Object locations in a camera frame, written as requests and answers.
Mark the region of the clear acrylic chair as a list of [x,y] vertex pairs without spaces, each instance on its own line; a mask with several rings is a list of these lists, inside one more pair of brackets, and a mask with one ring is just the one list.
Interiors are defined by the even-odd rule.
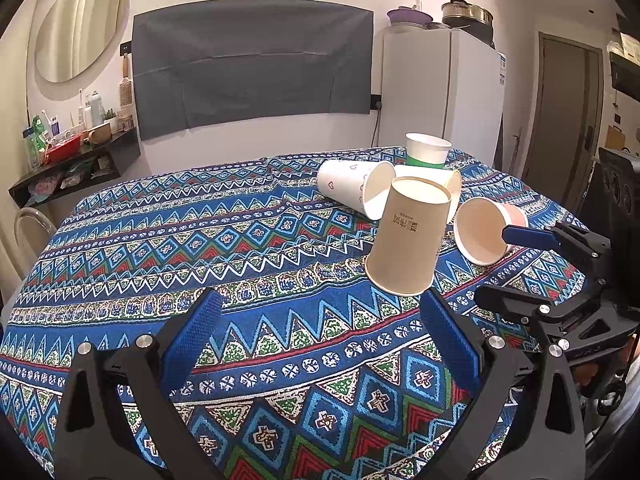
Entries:
[[24,207],[17,211],[13,229],[18,250],[24,259],[24,274],[29,274],[58,228],[39,209]]

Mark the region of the oval wall mirror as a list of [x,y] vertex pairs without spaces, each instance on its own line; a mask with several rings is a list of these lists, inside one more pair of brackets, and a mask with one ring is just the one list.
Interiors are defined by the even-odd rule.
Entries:
[[128,9],[129,0],[56,0],[36,38],[40,76],[60,84],[83,73],[111,43]]

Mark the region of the white bottle on shelf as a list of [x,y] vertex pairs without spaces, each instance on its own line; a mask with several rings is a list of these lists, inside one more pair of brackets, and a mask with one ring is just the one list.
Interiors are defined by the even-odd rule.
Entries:
[[94,90],[89,96],[89,107],[92,124],[96,127],[104,123],[104,107],[102,96]]

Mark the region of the white cup green band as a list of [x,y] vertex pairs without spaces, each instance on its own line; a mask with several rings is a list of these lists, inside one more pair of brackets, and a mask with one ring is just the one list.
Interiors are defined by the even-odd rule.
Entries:
[[424,133],[406,134],[407,164],[409,166],[442,169],[451,143]]

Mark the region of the white cup with hearts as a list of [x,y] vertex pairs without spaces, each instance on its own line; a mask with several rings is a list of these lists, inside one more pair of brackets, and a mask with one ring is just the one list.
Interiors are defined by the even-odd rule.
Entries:
[[395,178],[390,162],[329,159],[318,170],[317,185],[324,197],[378,221]]

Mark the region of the green bottle on shelf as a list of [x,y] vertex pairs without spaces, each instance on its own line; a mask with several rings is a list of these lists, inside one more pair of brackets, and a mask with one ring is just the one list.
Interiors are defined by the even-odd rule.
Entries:
[[32,118],[32,124],[23,131],[29,168],[37,169],[43,165],[47,151],[47,130],[44,128],[41,118],[36,115]]

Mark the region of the white refrigerator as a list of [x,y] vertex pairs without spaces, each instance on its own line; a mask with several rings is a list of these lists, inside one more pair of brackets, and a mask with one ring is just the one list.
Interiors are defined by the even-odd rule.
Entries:
[[393,32],[383,40],[378,143],[425,133],[490,166],[505,94],[506,56],[467,32]]

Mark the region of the blue patterned tablecloth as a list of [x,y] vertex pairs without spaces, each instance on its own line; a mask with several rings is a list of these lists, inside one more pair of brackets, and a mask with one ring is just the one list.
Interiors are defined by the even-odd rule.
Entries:
[[409,479],[468,397],[416,298],[373,284],[378,226],[321,195],[325,154],[119,183],[61,223],[1,341],[1,409],[51,478],[78,347],[129,347],[206,288],[224,312],[170,397],[229,479]]

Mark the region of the white cup yellow rim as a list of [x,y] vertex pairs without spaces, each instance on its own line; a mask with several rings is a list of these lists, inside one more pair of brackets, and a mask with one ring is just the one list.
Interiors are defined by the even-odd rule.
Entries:
[[417,177],[436,182],[446,188],[451,194],[447,222],[450,223],[457,211],[462,190],[462,177],[458,170],[430,168],[408,165],[396,165],[397,177]]

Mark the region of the metal pot on fridge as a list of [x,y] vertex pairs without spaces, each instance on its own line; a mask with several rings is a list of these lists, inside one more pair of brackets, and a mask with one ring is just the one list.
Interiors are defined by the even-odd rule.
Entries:
[[494,16],[487,10],[466,0],[449,0],[442,5],[442,22],[460,28],[484,44],[493,47]]

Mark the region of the brown door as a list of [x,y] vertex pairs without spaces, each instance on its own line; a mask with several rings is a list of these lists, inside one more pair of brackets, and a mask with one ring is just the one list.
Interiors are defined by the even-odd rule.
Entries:
[[598,143],[603,83],[600,49],[539,35],[536,107],[522,178],[574,214]]

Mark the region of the pink paper cup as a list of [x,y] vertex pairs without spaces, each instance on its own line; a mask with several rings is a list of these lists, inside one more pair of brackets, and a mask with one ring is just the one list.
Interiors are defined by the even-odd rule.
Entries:
[[512,245],[502,239],[506,226],[527,228],[525,212],[488,198],[470,198],[459,206],[454,216],[454,240],[469,261],[478,266],[491,266],[512,249]]

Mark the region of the black wall shelf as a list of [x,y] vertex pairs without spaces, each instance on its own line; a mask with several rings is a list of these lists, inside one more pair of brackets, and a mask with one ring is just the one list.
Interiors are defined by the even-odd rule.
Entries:
[[[8,193],[20,208],[47,204],[66,195],[122,177],[140,155],[138,129],[132,128],[115,134],[102,145],[83,146],[77,154],[62,162],[42,166],[26,174],[9,188]],[[84,168],[87,172],[78,183],[62,188],[65,178],[76,174],[77,169]],[[43,200],[36,200],[32,195],[36,185],[42,180],[56,176],[60,176],[60,180],[54,190],[51,193],[45,192]]]

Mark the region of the purple bowl on fridge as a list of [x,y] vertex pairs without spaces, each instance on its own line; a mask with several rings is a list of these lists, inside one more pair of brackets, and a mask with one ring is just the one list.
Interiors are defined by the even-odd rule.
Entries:
[[430,14],[418,9],[409,8],[408,6],[398,6],[396,9],[389,10],[387,17],[392,25],[413,24],[426,27],[433,21]]

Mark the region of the grey cloth covered television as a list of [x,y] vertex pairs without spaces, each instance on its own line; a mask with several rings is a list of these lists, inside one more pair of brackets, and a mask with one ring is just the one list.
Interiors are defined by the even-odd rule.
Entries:
[[203,0],[138,14],[140,136],[370,110],[374,14],[317,0]]

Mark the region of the red box on shelf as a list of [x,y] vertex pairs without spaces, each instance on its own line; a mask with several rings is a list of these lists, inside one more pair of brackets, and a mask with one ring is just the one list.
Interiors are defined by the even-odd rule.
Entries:
[[82,134],[76,134],[72,138],[66,139],[60,144],[55,146],[50,145],[47,148],[46,156],[44,156],[44,162],[48,165],[58,164],[63,160],[75,156],[82,144]]

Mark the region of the brown paper cup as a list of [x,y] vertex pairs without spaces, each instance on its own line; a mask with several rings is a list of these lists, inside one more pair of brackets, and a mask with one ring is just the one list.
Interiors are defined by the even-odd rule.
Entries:
[[439,183],[418,177],[393,180],[364,260],[376,287],[405,297],[431,287],[450,204],[450,192]]

